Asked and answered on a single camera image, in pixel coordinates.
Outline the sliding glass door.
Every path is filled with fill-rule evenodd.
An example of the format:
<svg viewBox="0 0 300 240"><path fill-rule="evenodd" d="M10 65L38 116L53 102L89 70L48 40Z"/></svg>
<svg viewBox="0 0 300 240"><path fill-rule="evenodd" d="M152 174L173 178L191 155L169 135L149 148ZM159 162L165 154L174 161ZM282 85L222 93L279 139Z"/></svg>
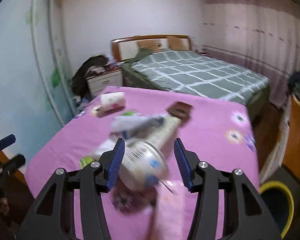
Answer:
<svg viewBox="0 0 300 240"><path fill-rule="evenodd" d="M75 114L59 0L0 3L0 139L30 161Z"/></svg>

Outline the pink strawberry box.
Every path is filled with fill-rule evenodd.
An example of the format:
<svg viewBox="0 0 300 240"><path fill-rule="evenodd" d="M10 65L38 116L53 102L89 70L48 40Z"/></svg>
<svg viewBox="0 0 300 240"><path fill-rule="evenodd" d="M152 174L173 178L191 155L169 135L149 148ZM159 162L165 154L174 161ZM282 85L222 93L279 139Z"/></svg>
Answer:
<svg viewBox="0 0 300 240"><path fill-rule="evenodd" d="M178 180L160 182L150 239L182 239L185 190Z"/></svg>

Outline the large white paper tub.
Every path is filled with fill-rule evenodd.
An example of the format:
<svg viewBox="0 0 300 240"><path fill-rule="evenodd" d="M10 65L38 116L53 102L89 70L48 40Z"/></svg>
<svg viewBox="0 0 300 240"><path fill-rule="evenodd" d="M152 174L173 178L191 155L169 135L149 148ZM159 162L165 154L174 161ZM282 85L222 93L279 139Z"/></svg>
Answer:
<svg viewBox="0 0 300 240"><path fill-rule="evenodd" d="M168 174L166 159L153 144L137 140L126 146L119 178L128 189L149 189L166 179Z"/></svg>

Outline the wooden side desk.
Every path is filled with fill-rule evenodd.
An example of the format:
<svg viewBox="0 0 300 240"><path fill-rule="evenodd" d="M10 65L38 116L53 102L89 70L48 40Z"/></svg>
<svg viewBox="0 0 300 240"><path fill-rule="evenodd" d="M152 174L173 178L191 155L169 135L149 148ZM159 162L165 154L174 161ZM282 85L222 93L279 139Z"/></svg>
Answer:
<svg viewBox="0 0 300 240"><path fill-rule="evenodd" d="M290 96L289 136L282 165L300 182L300 103Z"/></svg>

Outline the white printed carton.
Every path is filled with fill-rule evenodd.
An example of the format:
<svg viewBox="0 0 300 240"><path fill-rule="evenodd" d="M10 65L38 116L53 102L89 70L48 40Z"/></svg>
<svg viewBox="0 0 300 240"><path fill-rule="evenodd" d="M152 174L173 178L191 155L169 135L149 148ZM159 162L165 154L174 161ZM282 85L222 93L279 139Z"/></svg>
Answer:
<svg viewBox="0 0 300 240"><path fill-rule="evenodd" d="M145 139L159 150L164 148L181 125L181 120L175 116L165 115L163 118L163 124L154 128Z"/></svg>

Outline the wooden bed with headboard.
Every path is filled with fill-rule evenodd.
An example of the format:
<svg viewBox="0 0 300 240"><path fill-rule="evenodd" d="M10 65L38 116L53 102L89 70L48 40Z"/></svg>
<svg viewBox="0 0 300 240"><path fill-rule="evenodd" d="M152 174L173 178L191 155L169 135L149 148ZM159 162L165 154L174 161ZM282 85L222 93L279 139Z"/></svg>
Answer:
<svg viewBox="0 0 300 240"><path fill-rule="evenodd" d="M173 50L168 35L145 35L111 41L128 87L179 92L245 105L258 114L269 101L267 77L193 51L189 36L179 35L184 50Z"/></svg>

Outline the yellow rimmed trash bin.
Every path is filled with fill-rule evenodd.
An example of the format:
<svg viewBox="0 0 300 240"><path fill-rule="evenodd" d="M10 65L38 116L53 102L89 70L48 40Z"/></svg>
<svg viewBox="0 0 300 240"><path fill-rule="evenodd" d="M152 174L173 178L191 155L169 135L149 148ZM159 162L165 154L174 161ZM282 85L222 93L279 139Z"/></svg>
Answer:
<svg viewBox="0 0 300 240"><path fill-rule="evenodd" d="M260 195L284 239L294 217L294 198L290 189L280 181L271 180L260 186Z"/></svg>

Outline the brown pillow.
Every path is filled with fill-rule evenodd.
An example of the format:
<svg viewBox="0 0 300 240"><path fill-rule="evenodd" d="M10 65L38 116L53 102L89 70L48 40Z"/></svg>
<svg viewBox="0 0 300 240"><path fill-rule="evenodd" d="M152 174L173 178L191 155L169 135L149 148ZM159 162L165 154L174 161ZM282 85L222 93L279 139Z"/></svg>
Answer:
<svg viewBox="0 0 300 240"><path fill-rule="evenodd" d="M160 51L156 40L138 40L136 43L139 49L150 49L153 52Z"/></svg>
<svg viewBox="0 0 300 240"><path fill-rule="evenodd" d="M183 43L181 38L175 36L168 36L168 45L171 50L178 50L178 51L187 51L188 47Z"/></svg>

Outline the left brown pillow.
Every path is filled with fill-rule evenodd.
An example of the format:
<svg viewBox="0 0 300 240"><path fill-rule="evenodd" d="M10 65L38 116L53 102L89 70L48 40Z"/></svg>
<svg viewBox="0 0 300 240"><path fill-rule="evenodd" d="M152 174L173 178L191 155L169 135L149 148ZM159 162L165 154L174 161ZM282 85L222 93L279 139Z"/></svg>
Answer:
<svg viewBox="0 0 300 240"><path fill-rule="evenodd" d="M136 43L139 49L150 49L153 52L160 51L156 40L138 40Z"/></svg>

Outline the white bedside drawer cabinet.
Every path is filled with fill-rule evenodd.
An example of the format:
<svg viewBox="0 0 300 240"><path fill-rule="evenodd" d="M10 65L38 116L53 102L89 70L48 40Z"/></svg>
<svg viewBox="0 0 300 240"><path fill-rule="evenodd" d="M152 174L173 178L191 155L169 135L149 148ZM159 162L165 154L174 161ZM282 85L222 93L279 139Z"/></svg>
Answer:
<svg viewBox="0 0 300 240"><path fill-rule="evenodd" d="M91 96L98 96L107 86L121 87L123 85L123 76L121 68L108 71L99 76L92 76L87 79Z"/></svg>

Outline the pink striped curtain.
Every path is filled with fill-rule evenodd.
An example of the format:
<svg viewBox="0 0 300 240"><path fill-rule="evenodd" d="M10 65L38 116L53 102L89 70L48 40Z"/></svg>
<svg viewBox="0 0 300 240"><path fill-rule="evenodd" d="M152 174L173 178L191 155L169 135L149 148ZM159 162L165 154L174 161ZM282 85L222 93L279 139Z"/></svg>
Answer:
<svg viewBox="0 0 300 240"><path fill-rule="evenodd" d="M287 81L300 71L300 6L293 0L204 0L203 49L269 79L282 106Z"/></svg>

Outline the pile of dark clothes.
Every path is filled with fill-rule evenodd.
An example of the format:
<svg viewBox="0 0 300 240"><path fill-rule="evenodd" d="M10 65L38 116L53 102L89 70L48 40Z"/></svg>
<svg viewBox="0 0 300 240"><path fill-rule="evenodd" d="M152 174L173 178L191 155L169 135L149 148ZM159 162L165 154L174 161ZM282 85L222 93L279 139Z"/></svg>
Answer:
<svg viewBox="0 0 300 240"><path fill-rule="evenodd" d="M87 78L103 74L114 68L113 63L109 63L105 55L92 56L85 61L77 70L71 80L71 89L74 95L81 99L91 100L91 93L88 86Z"/></svg>

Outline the green white paper cup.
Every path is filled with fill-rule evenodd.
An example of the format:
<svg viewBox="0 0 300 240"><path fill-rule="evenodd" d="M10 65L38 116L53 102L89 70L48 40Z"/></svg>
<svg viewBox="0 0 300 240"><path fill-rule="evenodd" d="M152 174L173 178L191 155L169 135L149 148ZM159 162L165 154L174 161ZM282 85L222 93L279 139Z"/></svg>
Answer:
<svg viewBox="0 0 300 240"><path fill-rule="evenodd" d="M90 156L85 156L79 161L80 168L83 169L87 165L91 164L93 161L95 161L93 158Z"/></svg>

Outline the grey package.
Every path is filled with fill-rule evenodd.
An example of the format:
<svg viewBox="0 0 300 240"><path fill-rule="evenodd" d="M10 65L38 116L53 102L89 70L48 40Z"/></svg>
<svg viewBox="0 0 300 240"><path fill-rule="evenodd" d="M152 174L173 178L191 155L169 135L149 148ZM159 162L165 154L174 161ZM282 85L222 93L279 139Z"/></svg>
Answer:
<svg viewBox="0 0 300 240"><path fill-rule="evenodd" d="M152 127L162 126L166 117L168 117L167 114L119 115L111 123L110 132L121 135L125 140L132 139L140 132L148 132Z"/></svg>

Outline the white tissue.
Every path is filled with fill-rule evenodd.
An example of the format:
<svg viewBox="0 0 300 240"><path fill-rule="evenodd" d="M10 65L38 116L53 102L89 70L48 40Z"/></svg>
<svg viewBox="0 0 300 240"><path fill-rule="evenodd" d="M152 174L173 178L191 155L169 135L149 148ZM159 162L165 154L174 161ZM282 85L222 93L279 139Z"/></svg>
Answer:
<svg viewBox="0 0 300 240"><path fill-rule="evenodd" d="M107 139L106 141L104 141L102 144L100 144L99 146L97 146L96 149L92 150L89 154L89 156L94 159L94 160L98 160L100 159L101 155L104 152L108 152L113 150L114 146L115 146L116 142L114 142L111 139Z"/></svg>

